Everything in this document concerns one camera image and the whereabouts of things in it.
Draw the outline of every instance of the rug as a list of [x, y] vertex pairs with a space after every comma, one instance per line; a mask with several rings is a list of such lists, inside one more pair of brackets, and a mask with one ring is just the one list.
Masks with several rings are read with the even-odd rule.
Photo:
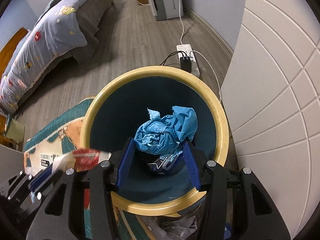
[[[81, 127], [93, 99], [94, 97], [84, 99], [27, 141], [23, 149], [26, 173], [34, 176], [41, 170], [41, 159], [52, 163], [56, 156], [80, 147]], [[156, 240], [139, 215], [115, 206], [114, 213], [121, 240]], [[84, 210], [84, 223], [85, 235], [92, 239], [90, 210]]]

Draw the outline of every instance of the crumpled paper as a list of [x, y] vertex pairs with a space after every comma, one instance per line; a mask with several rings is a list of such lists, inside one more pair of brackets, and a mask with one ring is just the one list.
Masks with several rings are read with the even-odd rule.
[[186, 137], [192, 141], [198, 128], [196, 112], [193, 108], [173, 106], [173, 115], [160, 118], [160, 113], [148, 109], [150, 120], [142, 124], [134, 137], [138, 150], [161, 159], [170, 158], [182, 153], [182, 143]]

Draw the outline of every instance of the pillow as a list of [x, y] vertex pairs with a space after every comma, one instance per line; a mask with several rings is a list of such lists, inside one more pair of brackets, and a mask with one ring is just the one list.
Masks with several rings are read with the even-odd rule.
[[25, 42], [25, 41], [27, 40], [27, 38], [29, 37], [30, 33], [31, 33], [31, 32], [28, 32], [27, 35], [24, 36], [24, 37], [21, 39], [21, 41], [19, 41], [19, 43], [18, 43], [18, 45], [17, 45], [14, 53], [12, 54], [12, 57], [11, 57], [11, 59], [10, 59], [8, 65], [7, 65], [6, 69], [5, 69], [5, 71], [4, 71], [2, 77], [3, 77], [3, 76], [7, 76], [8, 73], [10, 72], [14, 60], [16, 59], [16, 57], [17, 57], [20, 49], [22, 48], [24, 42]]

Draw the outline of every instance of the white wall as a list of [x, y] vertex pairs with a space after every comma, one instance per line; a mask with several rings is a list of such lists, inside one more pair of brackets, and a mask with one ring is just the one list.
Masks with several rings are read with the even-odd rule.
[[234, 50], [245, 0], [182, 0], [205, 19]]
[[320, 200], [320, 24], [305, 0], [246, 0], [222, 85], [239, 167], [293, 238]]
[[0, 18], [0, 51], [21, 28], [32, 29], [50, 0], [12, 0]]

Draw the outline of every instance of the gray bed sheet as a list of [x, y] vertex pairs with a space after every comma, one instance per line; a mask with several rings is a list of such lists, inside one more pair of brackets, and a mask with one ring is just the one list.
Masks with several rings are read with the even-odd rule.
[[62, 60], [74, 57], [74, 59], [82, 64], [89, 61], [94, 54], [99, 40], [94, 36], [99, 30], [98, 24], [103, 14], [110, 8], [113, 0], [88, 0], [76, 12], [76, 18], [81, 32], [84, 34], [88, 44], [84, 47], [74, 48], [66, 54], [57, 57], [44, 71], [37, 82], [30, 88], [19, 100], [18, 106], [21, 106], [36, 90], [44, 77], [53, 70]]

